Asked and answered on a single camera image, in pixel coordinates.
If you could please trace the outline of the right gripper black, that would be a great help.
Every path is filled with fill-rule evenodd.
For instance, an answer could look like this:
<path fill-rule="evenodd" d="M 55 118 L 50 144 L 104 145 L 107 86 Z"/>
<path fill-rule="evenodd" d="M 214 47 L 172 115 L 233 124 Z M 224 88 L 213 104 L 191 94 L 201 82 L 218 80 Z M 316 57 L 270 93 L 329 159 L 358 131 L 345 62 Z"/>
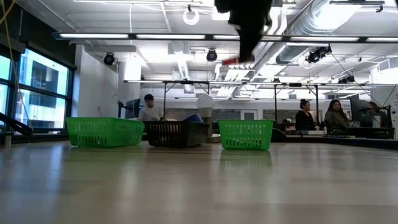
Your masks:
<path fill-rule="evenodd" d="M 229 13 L 228 23 L 236 26 L 270 26 L 273 0 L 214 0 L 219 13 Z M 243 27 L 239 35 L 239 63 L 253 61 L 253 50 L 263 36 L 263 27 Z"/>

